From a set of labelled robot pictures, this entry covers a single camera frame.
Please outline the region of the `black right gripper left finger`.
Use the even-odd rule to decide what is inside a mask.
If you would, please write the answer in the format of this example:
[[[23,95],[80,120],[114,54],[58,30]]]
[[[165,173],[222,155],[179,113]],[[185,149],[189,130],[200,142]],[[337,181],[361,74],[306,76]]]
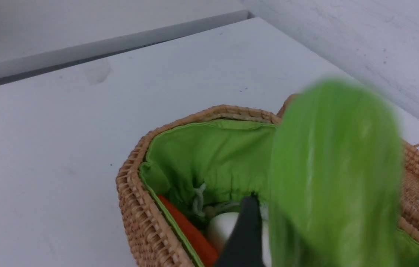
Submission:
[[[262,256],[262,215],[258,195],[240,202],[235,227],[215,267],[264,267]]]

